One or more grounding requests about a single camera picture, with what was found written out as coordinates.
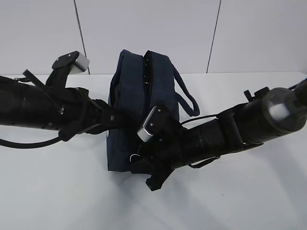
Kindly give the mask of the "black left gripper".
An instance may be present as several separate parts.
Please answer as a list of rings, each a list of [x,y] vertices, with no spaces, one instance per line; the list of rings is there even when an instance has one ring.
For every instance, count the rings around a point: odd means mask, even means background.
[[[107,109],[105,101],[91,99],[87,89],[66,88],[65,91],[72,100],[65,101],[64,112],[59,116],[59,138],[62,141],[69,141],[82,133],[98,135],[107,130],[138,127],[130,116]]]

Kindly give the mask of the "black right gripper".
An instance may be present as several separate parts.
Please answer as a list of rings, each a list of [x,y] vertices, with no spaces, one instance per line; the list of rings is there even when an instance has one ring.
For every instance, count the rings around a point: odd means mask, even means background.
[[[150,175],[146,185],[151,191],[156,191],[174,171],[172,158],[180,155],[179,140],[187,129],[165,106],[157,106],[150,122],[153,124],[150,127],[153,137],[146,143],[139,138],[137,152],[129,156],[129,170]]]

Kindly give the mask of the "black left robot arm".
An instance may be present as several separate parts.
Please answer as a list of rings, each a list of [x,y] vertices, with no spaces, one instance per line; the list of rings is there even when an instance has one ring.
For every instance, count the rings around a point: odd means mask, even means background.
[[[103,100],[91,99],[87,89],[66,88],[55,104],[36,86],[7,77],[0,79],[0,123],[55,130],[62,141],[77,134],[97,135],[110,129],[137,126],[131,117]]]

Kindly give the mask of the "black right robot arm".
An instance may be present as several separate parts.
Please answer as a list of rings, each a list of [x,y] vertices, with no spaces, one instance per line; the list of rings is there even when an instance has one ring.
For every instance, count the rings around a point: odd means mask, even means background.
[[[149,175],[146,184],[155,191],[177,168],[201,168],[223,155],[297,132],[307,122],[305,80],[290,88],[245,91],[245,96],[246,103],[210,115],[208,122],[190,129],[164,105],[155,106],[138,131],[142,144],[130,156],[129,171]]]

